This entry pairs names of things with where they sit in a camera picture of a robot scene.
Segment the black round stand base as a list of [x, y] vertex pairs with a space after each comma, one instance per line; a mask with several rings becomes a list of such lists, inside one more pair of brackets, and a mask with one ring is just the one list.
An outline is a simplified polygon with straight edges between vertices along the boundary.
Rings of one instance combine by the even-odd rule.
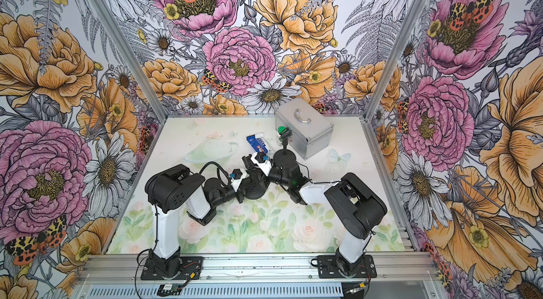
[[296, 161], [296, 155], [288, 149], [280, 149], [274, 154], [273, 161], [276, 164]]

